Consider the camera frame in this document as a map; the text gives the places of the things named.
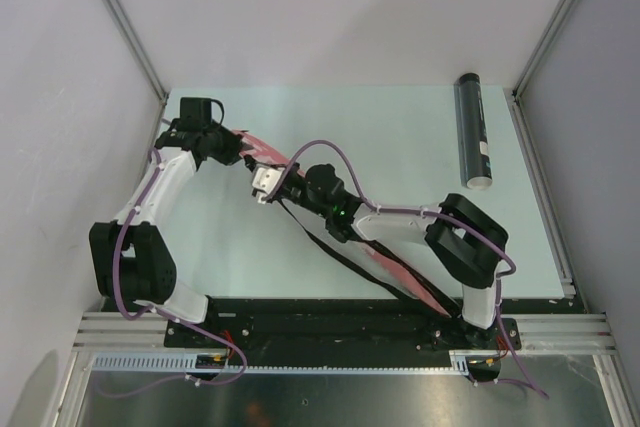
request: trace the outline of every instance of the black cylinder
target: black cylinder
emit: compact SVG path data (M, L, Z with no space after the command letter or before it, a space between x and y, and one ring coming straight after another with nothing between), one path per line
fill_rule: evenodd
M493 183L493 178L480 77L464 74L456 82L454 92L462 183L470 189L486 189Z

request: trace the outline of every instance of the metal floor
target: metal floor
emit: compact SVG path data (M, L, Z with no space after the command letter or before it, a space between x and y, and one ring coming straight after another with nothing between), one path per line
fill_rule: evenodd
M175 381L122 400L87 390L81 422L101 426L612 426L591 357L523 359L550 401L459 376L247 375L223 387ZM512 361L502 378L519 377ZM92 375L124 392L166 374Z

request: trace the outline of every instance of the metal frame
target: metal frame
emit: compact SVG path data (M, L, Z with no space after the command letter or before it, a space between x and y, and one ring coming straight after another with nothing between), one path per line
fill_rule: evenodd
M551 252L553 254L556 266L558 268L558 275L560 276L560 282L565 293L565 297L572 297L576 295L575 279L571 268L571 262L569 259L566 243L562 236L560 225L558 223L558 217L556 215L556 209L553 206L551 200L551 194L549 191L549 184L547 178L542 169L542 163L538 156L537 150L531 131L527 125L526 119L522 112L521 104L516 98L510 94L505 93L507 98L507 105L509 106L509 112L511 113L511 119L515 126L516 135L520 143L522 155L524 157L527 170L529 172L529 178L533 186L533 191L538 201L538 207L542 214L542 222L547 231L547 237L551 244Z
M136 34L133 25L131 25L131 21L129 20L129 17L124 10L124 7L122 7L122 3L120 2L120 0L103 1L105 7L107 8L107 11L109 12L109 15L122 34L123 40L129 47L133 58L142 69L142 73L147 78L151 89L155 93L160 103L164 103L168 96L167 90L162 86L162 82L160 81L160 78L158 77L153 64L149 60L149 56L147 55L146 50L142 46L138 34Z
M633 399L605 315L515 315L522 340L521 356L591 355L616 426L640 425ZM76 336L65 382L49 424L75 426L82 412L92 371L194 372L198 353L223 354L224 349L168 349L163 345L167 320L148 314L129 322L118 313L87 312ZM292 369L253 368L252 374L467 375L465 356L493 351L451 351L450 366L416 369ZM228 367L229 371L237 367ZM199 373L219 369L197 369Z
M551 49L555 39L558 36L558 33L562 29L565 21L567 20L569 14L577 4L578 0L560 0L558 5L551 16L551 20L545 27L544 32L542 33L542 37L538 41L531 57L527 61L527 64L520 75L520 78L516 82L516 85L513 89L516 98L520 97L522 93L526 90L529 85L529 81L531 80L532 75L535 73L537 68L544 61L547 53Z
M162 86L120 0L103 1L161 106L164 107L167 90ZM551 248L559 268L565 295L569 299L579 293L579 289L576 292L574 288L575 278L571 273L569 256L519 99L535 70L547 55L576 1L560 0L542 38L512 91L513 96L509 94L507 97ZM159 123L162 109L158 115L156 121ZM615 342L604 315L525 314L511 317L518 321L522 340L521 355L592 355L614 425L625 427L640 425L636 406L632 396L629 395L630 389L621 369ZM167 349L163 345L166 328L167 321L153 314L149 314L135 323L126 321L119 314L85 314L48 425L76 425L92 370L184 371L193 367L193 358L198 352L214 354L224 352L223 349L204 351ZM398 370L384 373L464 375L466 364L463 359L467 354L470 352L451 351L451 367L449 368L411 369L410 372ZM305 369L255 370L255 373L331 373L328 369L313 369L312 371ZM372 372L362 370L349 373L369 374Z

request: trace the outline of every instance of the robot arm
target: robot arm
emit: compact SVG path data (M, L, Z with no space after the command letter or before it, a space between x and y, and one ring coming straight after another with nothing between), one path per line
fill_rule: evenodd
M176 265L162 238L162 227L178 193L208 159L232 165L242 156L253 171L258 202L287 200L326 221L327 231L340 242L405 240L431 247L449 273L463 285L463 319L480 329L494 320L495 275L499 257L470 235L460 237L452 225L416 215L420 208L393 213L372 210L347 192L331 165L311 167L306 175L249 155L241 133L211 120L211 100L183 98L180 118L155 143L159 156L140 186L109 223L96 223L89 240L100 292L114 297L114 268L124 301L162 307L177 318L204 321L209 300L178 279ZM504 249L507 233L464 197L451 194L430 208L465 222ZM121 252L117 240L124 230Z
M283 167L253 166L252 186L259 203L286 199L325 218L328 232L340 242L406 241L431 247L448 272L462 284L463 319L488 329L495 318L496 271L500 258L468 233L458 235L446 219L420 215L435 212L452 216L481 232L501 249L506 231L478 207L458 194L424 207L387 207L374 210L344 189L333 166L316 165L303 177Z
M213 158L224 165L240 160L242 136L211 120L211 101L184 98L180 118L155 143L151 165L126 206L110 223L96 223L89 243L98 289L114 297L114 265L125 301L162 307L176 318L204 321L208 299L178 279L176 265L162 238L175 200L201 163ZM127 222L131 212L134 215ZM125 229L121 252L117 239Z

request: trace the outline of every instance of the black strap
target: black strap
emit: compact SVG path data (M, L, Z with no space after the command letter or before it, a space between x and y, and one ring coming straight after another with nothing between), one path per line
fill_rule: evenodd
M222 102L220 102L217 99L209 99L209 100L211 100L211 102L216 104L220 109L220 120L218 121L218 126L212 131L212 132L215 132L216 130L220 129L220 127L222 127L222 123L224 122L224 105L222 105Z
M387 246L385 246L384 244L381 244L376 240L367 241L366 243L367 245L369 245L369 247L374 249L380 255L384 255L385 257L397 262L402 267L404 267L425 290L427 290L431 295L433 295L433 298L436 299L442 307L444 307L444 309L449 313L449 315L451 315L451 317L454 317L454 318L458 317L462 313L460 306L455 300L453 300L447 294L442 292L438 287L432 284L424 275L422 275L420 272L418 272L416 269L414 269L409 264L407 264L404 260L398 257L395 253L393 253L391 249L389 249Z
M352 272L358 274L360 277L368 280L371 283L379 285L380 287L385 289L387 292L391 293L391 295L393 295L395 298L397 298L398 300L401 300L403 303L405 303L408 306L410 306L412 309L417 310L417 311L419 311L419 312L421 312L423 314L428 314L430 316L435 315L437 317L441 317L439 313L437 313L435 310L433 310L431 307L429 307L425 303L423 303L423 302L421 302L421 301L419 301L417 299L414 299L414 298L408 296L407 294L405 294L404 292L400 291L399 289L396 289L395 287L393 287L393 286L391 286L391 285L389 285L389 284L377 279L376 277L371 275L366 269L360 267L358 264L353 262L351 259L345 257L341 253L339 253L339 252L335 251L334 249L332 249L329 245L327 245L325 242L320 240L317 236L315 236L314 234L309 232L307 230L307 228L304 225L302 225L302 223L298 220L298 218L287 208L286 205L284 205L284 203L281 200L278 200L277 202L278 202L278 204L280 204L280 206L284 209L284 211L286 213L288 213L291 217L293 217L293 220L295 220L296 223L302 228L302 230L304 230L305 234L307 234L307 237L309 237L309 239L311 239L314 244L316 244L318 247L320 247L320 249L322 249L322 251L324 253L326 253L327 255L329 255L331 258L333 258L334 260L340 262L342 265L344 265L346 268L348 268Z

